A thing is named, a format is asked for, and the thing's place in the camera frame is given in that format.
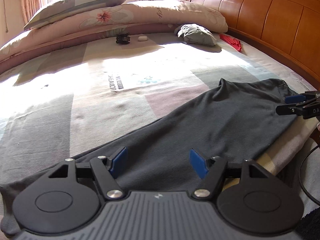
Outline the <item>person's right hand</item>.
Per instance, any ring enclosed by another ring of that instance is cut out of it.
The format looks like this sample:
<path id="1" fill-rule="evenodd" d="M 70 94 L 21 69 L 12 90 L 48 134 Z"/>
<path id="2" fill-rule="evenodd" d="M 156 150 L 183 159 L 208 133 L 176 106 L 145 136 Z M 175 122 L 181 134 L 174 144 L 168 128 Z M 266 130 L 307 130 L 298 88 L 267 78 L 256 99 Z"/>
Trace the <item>person's right hand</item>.
<path id="1" fill-rule="evenodd" d="M 315 142 L 320 145 L 320 122 L 317 124 L 317 130 L 315 135 Z"/>

